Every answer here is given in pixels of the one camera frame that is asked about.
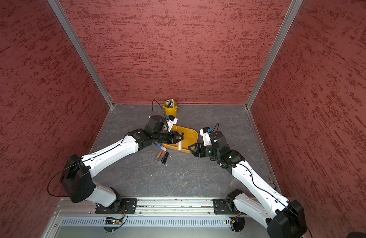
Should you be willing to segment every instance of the black mounting plate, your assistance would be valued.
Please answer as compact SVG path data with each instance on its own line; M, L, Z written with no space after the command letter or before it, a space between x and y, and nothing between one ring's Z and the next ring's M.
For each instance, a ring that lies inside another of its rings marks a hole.
M234 223L231 223L231 230L239 232L242 231L242 229L244 229L244 226L245 226L245 218L239 217L235 220Z
M119 226L104 226L104 229L107 232L113 232L113 231L117 230L118 228L119 228Z
M213 200L213 209L214 209L214 213L216 215L228 215L228 214L238 214L239 212L231 212L228 209L227 206L227 200L226 199L219 199L216 198Z
M127 214L134 214L137 204L136 198L122 198L121 204L126 207ZM97 205L96 214L112 214L107 207L100 204Z

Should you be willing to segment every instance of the yellow bucket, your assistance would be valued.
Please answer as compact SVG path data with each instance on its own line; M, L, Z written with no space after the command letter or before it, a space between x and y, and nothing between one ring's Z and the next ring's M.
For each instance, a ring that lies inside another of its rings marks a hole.
M163 108L166 111L166 116L172 115L172 116L176 117L176 115L178 114L178 106L176 105L176 101L174 101L174 107L173 108L168 108L167 107L167 101L165 101L163 103Z

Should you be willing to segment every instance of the yellow tray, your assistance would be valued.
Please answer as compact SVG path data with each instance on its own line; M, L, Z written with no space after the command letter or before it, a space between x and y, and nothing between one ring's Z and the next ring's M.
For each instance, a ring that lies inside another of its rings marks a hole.
M190 145L193 145L197 142L197 139L199 138L199 134L197 133L197 131L189 129L189 128L185 128L185 127L181 127L181 126L173 126L171 131L177 131L180 134L184 133L184 140L182 140L182 152L185 153L191 153L190 150L188 150L188 147ZM178 144L163 144L164 147L169 148L169 149L173 149L173 150L178 150Z

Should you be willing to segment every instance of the ventilation grille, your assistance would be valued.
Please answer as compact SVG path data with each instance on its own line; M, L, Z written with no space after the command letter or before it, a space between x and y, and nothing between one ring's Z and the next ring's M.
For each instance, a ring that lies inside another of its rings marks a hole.
M102 226L105 217L64 217L61 226Z
M61 226L119 226L104 225L106 217L64 217ZM227 227L229 217L128 217L123 226L169 227Z

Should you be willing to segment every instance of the wire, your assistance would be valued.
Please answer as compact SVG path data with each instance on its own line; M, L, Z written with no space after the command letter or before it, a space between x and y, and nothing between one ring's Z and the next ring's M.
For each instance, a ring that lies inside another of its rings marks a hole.
M214 136L214 138L215 138L215 139L216 139L216 137L217 137L217 131L219 130L219 124L217 123L217 124L214 126L213 130L212 130L212 131L214 131L214 129L216 128L216 126L217 126L217 130L216 130L216 135Z
M240 215L241 215L241 212L236 217L233 217L232 220L235 220L236 221L236 219L237 219L237 221L238 221L238 218L240 217Z
M126 210L126 206L125 205L123 205L123 207L125 208L125 214L123 215L123 217L125 217L127 210ZM120 228L121 226L123 226L127 222L127 219L128 218L129 218L129 213L127 213L126 220L124 222L122 222L122 224L118 228Z
M159 104L160 109L162 110L164 117L166 117L166 113L164 112L163 108L161 107L160 103L157 100L153 100L152 103L151 103L151 115L154 114L154 108L153 108L154 102L157 102Z
M101 153L101 154L99 154L99 155L96 155L96 156L92 157L92 159L93 159L93 158L96 158L96 157L98 157L98 156L100 156L100 155L103 155L103 154L105 154L106 152L109 152L109 151L111 151L111 150L113 150L113 149L117 148L118 146L120 146L120 145L122 144L123 139L124 139L124 138L127 136L127 134L129 134L129 133L130 133L130 132L128 132L128 133L126 133L126 134L125 134L125 136L122 138L121 142L120 142L118 145L114 146L114 147L113 147L113 148L111 148L110 150L106 150L105 152L103 152L103 153Z
M76 165L81 164L81 163L83 163L83 162L86 162L86 161L88 161L88 160L94 159L94 158L96 158L96 157L98 157L98 156L100 156L100 155L105 154L106 152L109 152L109 151L113 150L114 148L116 148L116 147L118 147L119 145L121 145L121 144L122 144L123 139L124 139L124 138L126 137L126 135L127 135L127 134L129 134L129 133L130 133L130 132L126 133L126 134L125 134L125 136L122 138L121 142L120 142L118 145L116 145L116 146L114 146L113 148L111 148L110 150L106 150L105 152L103 152L103 153L101 153L101 154L99 154L99 155L96 155L96 156L94 156L94 157L92 157L92 158L90 158L90 159L87 159L87 160L81 161L81 162L79 162L79 163L77 163L77 164L73 164L73 165L71 165L71 166L69 166L69 167L66 167L65 169L69 169L70 167L73 167L73 166L76 166ZM51 178L51 180L49 180L49 183L48 183L48 185L47 185L47 192L48 192L48 194L49 194L50 196L52 196L52 197L58 197L58 198L67 197L67 196L68 196L68 195L66 195L66 196L54 195L54 194L51 194L51 192L49 191L49 185L51 184L52 180L53 180L53 179L54 179L58 174L62 173L65 169L63 169L63 170L61 170L60 172L58 172L57 174L55 174L55 176L53 176L53 177Z
M285 208L287 208L291 213L293 213L294 214L294 216L296 216L297 218L298 218L298 220L299 221L301 221L304 225L305 225L305 227L308 229L308 231L309 231L309 233L310 233L310 236L311 236L311 238L312 238L312 234L311 234L311 231L310 231L310 229L309 229L309 227L306 225L306 223L304 222L304 221L302 221L302 219L300 219L300 217L297 215L297 214L295 214L292 210L290 210L285 204L283 204L280 200L278 200L274 195L272 195L271 193L269 193L268 191L266 191L266 190L264 190L264 189L262 189L262 188L260 188L260 187L258 187L255 183L254 183L254 180L253 180L253 174L252 174L252 172L245 166L245 165L243 165L243 164L239 164L239 163L236 163L236 164L230 164L230 165L228 165L228 166L226 166L225 167L225 169L226 168L228 168L229 166L232 166L232 165L241 165L241 166L244 166L245 167L245 169L247 169L248 170L248 172L250 173L250 177L252 178L252 183L253 183L253 185L256 187L256 188L258 188L258 189L260 189L260 190L262 190L262 191L264 191L265 193L267 193L267 194L269 194L270 196L272 196L276 201L278 201L280 204L282 204L282 206L284 206Z
M64 170L69 169L70 167L76 166L76 165L78 165L78 164L82 164L82 163L84 163L84 162L86 162L86 161L88 161L88 160L90 160L90 159L87 159L87 160L81 161L81 162L79 162L79 163L77 163L77 164L72 164L71 166L66 167L65 169L63 169L63 170L61 170L60 172L58 172L57 174L55 174L55 176L53 176L53 177L51 178L51 180L49 180L49 183L48 183L48 185L47 185L47 192L48 192L48 194L49 194L50 196L52 196L52 197L58 197L58 198L67 197L68 195L66 195L66 196L60 196L60 195L54 195L54 194L51 194L51 192L49 191L49 185L51 184L52 180L53 180L57 175L61 174Z

